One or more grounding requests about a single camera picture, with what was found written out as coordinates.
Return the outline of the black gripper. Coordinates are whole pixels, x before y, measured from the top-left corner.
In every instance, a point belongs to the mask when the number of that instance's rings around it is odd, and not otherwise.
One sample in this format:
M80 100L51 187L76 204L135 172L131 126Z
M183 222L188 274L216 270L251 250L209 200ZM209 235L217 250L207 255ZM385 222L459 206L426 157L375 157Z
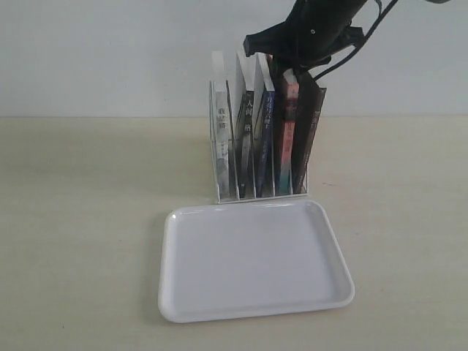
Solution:
M296 1L284 21L270 28L248 34L244 53L268 56L272 81L277 82L283 69L309 70L331 60L339 51L363 43L363 29L352 25L364 0Z

